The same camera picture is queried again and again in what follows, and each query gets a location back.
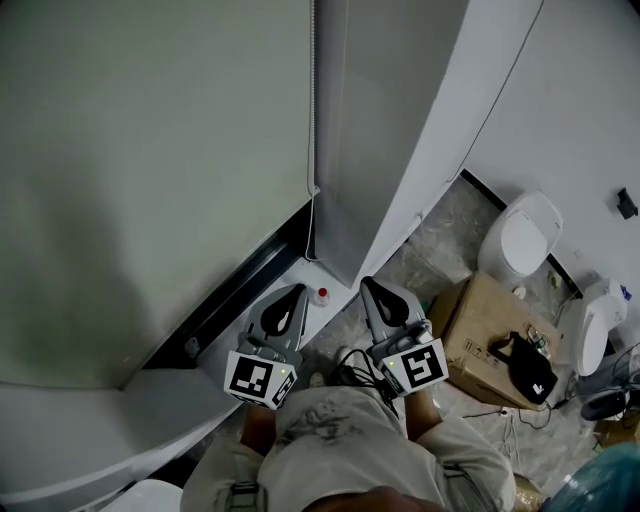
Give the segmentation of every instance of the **cable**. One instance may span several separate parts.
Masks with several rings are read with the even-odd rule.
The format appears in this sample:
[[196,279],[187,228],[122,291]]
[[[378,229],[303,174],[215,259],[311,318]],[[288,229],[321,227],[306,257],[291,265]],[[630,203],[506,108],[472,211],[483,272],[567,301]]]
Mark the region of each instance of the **cable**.
[[[493,102],[493,105],[491,105],[491,108],[489,109],[489,113],[487,114],[487,117],[482,122],[482,125],[480,126],[480,129],[478,130],[478,133],[476,134],[475,138],[473,139],[473,142],[471,143],[471,146],[469,147],[469,151],[467,151],[467,154],[464,155],[464,158],[462,159],[462,162],[460,162],[460,166],[458,167],[458,172],[464,166],[464,162],[467,159],[467,157],[469,156],[469,154],[471,153],[471,150],[473,149],[473,146],[475,146],[476,141],[478,140],[478,137],[480,137],[480,134],[482,133],[482,129],[484,128],[484,125],[487,124],[487,121],[489,120],[489,117],[491,117],[493,109],[497,105],[498,100],[500,99],[500,96],[502,95],[502,91],[504,90],[505,86],[507,85],[507,82],[509,81],[509,78],[511,77],[511,73],[513,73],[513,69],[516,67],[516,63],[518,62],[518,59],[520,58],[520,54],[522,53],[522,50],[524,49],[524,45],[527,43],[527,39],[529,39],[529,34],[531,34],[531,31],[533,30],[533,27],[535,26],[536,21],[538,21],[538,16],[540,16],[540,12],[542,11],[542,7],[543,6],[544,6],[544,0],[542,0],[542,2],[540,2],[540,7],[538,8],[538,12],[536,13],[535,18],[533,18],[533,22],[531,23],[531,26],[529,27],[529,30],[527,30],[527,33],[524,36],[524,40],[522,41],[522,45],[520,46],[520,49],[518,50],[518,53],[516,55],[515,60],[513,61],[513,64],[511,65],[511,68],[509,68],[509,72],[507,73],[507,78],[505,78],[505,80],[504,80],[504,82],[502,84],[502,87],[500,87],[500,90],[498,91],[498,95],[496,96],[496,100]],[[451,183],[454,179],[456,179],[456,177],[458,176],[458,172],[456,172],[453,176],[451,176],[451,178],[449,178],[445,183]]]
[[548,404],[547,402],[545,402],[544,404],[547,406],[547,409],[548,409],[548,411],[549,411],[549,416],[547,417],[547,421],[545,422],[545,424],[544,424],[544,425],[536,426],[536,425],[534,425],[533,423],[529,423],[528,421],[524,421],[524,420],[522,419],[522,410],[521,410],[521,409],[518,409],[518,419],[519,419],[522,423],[524,423],[524,424],[526,424],[526,425],[529,425],[529,426],[530,426],[532,429],[534,429],[534,430],[542,430],[542,429],[543,429],[543,428],[545,428],[545,427],[549,424],[549,422],[551,421],[551,407],[549,407],[549,404]]
[[[350,366],[345,364],[345,361],[347,361],[347,359],[349,359],[353,354],[356,354],[356,353],[362,354],[362,357],[364,358],[364,362],[367,364],[368,371],[362,368],[357,368],[355,366]],[[350,383],[346,383],[341,380],[340,378],[341,368],[349,368],[350,370],[352,370],[353,372],[352,375],[356,377],[356,380],[358,380],[360,383],[359,387],[375,389],[380,394],[380,398],[382,398],[382,401],[384,402],[384,404],[389,409],[391,409],[391,412],[395,414],[396,418],[399,418],[398,411],[396,411],[396,408],[393,406],[393,400],[394,398],[397,398],[398,395],[393,392],[391,386],[387,383],[386,380],[378,379],[375,376],[375,373],[373,373],[373,368],[371,367],[371,363],[369,363],[369,358],[367,357],[367,354],[364,350],[361,350],[359,348],[351,350],[346,356],[342,358],[342,361],[338,363],[338,365],[334,368],[334,370],[331,372],[331,375],[329,377],[329,381],[332,381],[332,380],[338,381],[345,386],[352,385]]]
[[309,232],[307,234],[307,245],[304,249],[304,259],[307,261],[322,261],[322,258],[312,258],[309,256],[309,247],[311,246],[311,230],[313,229],[314,206],[316,198],[316,19],[315,19],[315,2],[311,0],[311,42],[309,57],[309,146],[307,161],[307,190],[311,195],[311,213],[309,214]]
[[[638,417],[640,417],[640,412],[635,413],[633,416],[629,416],[628,418],[622,418],[622,428],[625,430],[631,430],[633,427],[636,427],[638,423],[635,421]],[[631,420],[631,425],[627,427],[626,420]]]
[[565,300],[562,304],[560,304],[560,307],[558,308],[558,312],[555,314],[555,316],[553,317],[553,320],[551,322],[553,325],[556,325],[556,322],[560,318],[560,314],[562,313],[562,310],[567,305],[567,303],[571,299],[573,299],[578,293],[580,293],[580,290],[578,288],[576,288],[576,290],[569,296],[569,298],[567,300]]
[[492,414],[501,414],[502,409],[498,409],[497,411],[484,412],[482,414],[470,414],[468,416],[463,416],[463,418],[481,418],[482,416],[491,416]]
[[[615,379],[616,377],[616,368],[618,366],[618,363],[620,362],[620,360],[626,356],[629,352],[631,352],[634,348],[636,348],[638,345],[640,345],[640,341],[638,343],[636,343],[635,345],[633,345],[631,348],[628,348],[627,350],[625,350],[622,355],[616,360],[616,362],[613,365],[613,368],[611,369],[611,377],[613,377]],[[627,386],[629,384],[629,381],[627,380],[624,385]]]

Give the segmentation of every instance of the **toilet lid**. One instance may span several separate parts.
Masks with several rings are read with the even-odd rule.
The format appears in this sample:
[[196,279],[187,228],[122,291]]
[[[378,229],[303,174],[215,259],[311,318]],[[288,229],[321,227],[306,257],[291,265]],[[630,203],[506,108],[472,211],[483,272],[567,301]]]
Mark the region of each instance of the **toilet lid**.
[[533,274],[547,256],[547,239],[521,211],[509,215],[500,239],[507,264],[518,274]]
[[607,346],[609,330],[602,315],[589,313],[584,322],[582,335],[576,345],[576,368],[580,375],[591,375],[600,366],[604,350]]
[[142,480],[104,512],[180,512],[182,489],[160,480]]

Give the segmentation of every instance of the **toilet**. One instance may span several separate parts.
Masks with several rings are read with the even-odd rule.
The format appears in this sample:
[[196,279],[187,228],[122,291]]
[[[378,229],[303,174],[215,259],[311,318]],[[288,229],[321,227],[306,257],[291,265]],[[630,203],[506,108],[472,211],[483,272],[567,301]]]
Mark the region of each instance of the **toilet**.
[[493,223],[478,254],[478,269],[512,288],[533,274],[562,235],[564,223],[540,191],[522,194]]
[[591,375],[602,361],[609,331],[626,317],[627,301],[619,283],[607,279],[590,286],[584,298],[562,309],[558,320],[562,342],[556,362],[571,365],[582,377]]
[[103,512],[180,512],[182,489],[161,480],[142,480]]

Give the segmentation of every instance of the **white wall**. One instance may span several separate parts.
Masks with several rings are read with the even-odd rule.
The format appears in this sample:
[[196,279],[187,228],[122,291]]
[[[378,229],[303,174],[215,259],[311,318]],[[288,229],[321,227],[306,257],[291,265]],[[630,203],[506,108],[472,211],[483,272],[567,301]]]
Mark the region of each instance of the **white wall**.
[[[596,272],[640,298],[640,16],[627,0],[546,0],[465,162],[503,200],[540,188],[565,231],[554,255],[578,284]],[[640,311],[622,329],[636,341]]]
[[471,0],[447,72],[359,278],[386,261],[453,181],[542,0]]
[[467,3],[319,3],[316,252],[348,286],[405,173]]
[[309,2],[0,6],[0,381],[123,384],[308,198]]

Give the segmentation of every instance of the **cardboard box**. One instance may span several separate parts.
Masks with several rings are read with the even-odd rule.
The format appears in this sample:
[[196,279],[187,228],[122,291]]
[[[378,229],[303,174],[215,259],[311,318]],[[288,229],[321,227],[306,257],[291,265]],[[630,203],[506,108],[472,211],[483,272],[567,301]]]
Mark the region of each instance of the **cardboard box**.
[[620,421],[601,420],[593,435],[605,448],[619,443],[640,443],[640,414],[627,412]]
[[[444,291],[429,311],[433,336],[441,338],[449,381],[487,404],[541,410],[518,391],[509,377],[509,367],[488,352],[494,341],[517,331],[526,339],[530,325],[549,340],[553,356],[560,334],[524,301],[504,289],[488,275],[477,272]],[[504,349],[509,354],[511,346]]]

